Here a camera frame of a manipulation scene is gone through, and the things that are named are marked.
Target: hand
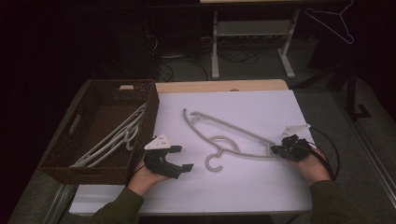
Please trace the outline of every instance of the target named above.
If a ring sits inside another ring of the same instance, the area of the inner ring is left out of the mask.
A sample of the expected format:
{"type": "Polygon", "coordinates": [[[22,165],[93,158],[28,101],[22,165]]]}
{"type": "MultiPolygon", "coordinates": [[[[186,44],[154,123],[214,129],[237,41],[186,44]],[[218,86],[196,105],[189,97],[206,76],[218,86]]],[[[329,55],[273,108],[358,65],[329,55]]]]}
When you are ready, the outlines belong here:
{"type": "MultiPolygon", "coordinates": [[[[324,154],[317,148],[313,148],[315,152],[325,159],[324,154]]],[[[307,178],[312,184],[320,180],[331,180],[329,173],[322,163],[312,154],[302,161],[291,161],[292,164],[297,166],[305,178],[307,178]]]]}
{"type": "Polygon", "coordinates": [[[140,196],[144,196],[149,190],[154,187],[156,184],[160,183],[163,180],[169,179],[169,177],[164,175],[157,175],[152,173],[146,166],[142,160],[137,164],[134,176],[128,184],[128,189],[133,192],[139,194],[140,196]]]}

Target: wire hanger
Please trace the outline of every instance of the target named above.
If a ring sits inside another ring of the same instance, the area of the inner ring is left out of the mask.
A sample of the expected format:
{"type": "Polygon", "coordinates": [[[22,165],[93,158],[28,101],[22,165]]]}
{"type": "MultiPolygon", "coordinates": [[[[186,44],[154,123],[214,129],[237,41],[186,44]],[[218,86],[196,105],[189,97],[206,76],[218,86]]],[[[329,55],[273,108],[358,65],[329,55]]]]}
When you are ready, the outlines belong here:
{"type": "Polygon", "coordinates": [[[348,8],[350,8],[352,5],[353,5],[353,0],[351,0],[350,4],[349,4],[348,6],[346,6],[346,7],[345,7],[342,11],[340,11],[340,12],[316,11],[316,10],[314,10],[314,9],[312,9],[312,8],[306,8],[304,12],[305,12],[306,15],[310,16],[310,17],[313,18],[315,21],[318,21],[319,23],[321,23],[322,25],[324,25],[326,28],[328,28],[329,30],[331,30],[333,33],[335,33],[336,35],[338,35],[340,38],[342,38],[342,39],[343,39],[344,41],[346,41],[348,44],[353,44],[353,42],[354,42],[355,40],[354,40],[353,36],[349,34],[349,31],[348,31],[348,29],[347,29],[347,25],[346,25],[346,23],[345,23],[345,21],[344,21],[344,18],[343,18],[344,12],[345,12],[348,8]],[[343,23],[344,28],[346,29],[346,37],[347,37],[347,38],[345,38],[344,36],[338,34],[332,27],[330,27],[330,26],[327,25],[325,22],[323,22],[323,21],[321,21],[320,19],[318,19],[317,17],[315,17],[314,14],[316,14],[316,13],[323,13],[323,14],[330,14],[330,15],[338,16],[338,17],[340,18],[341,22],[343,23]]]}

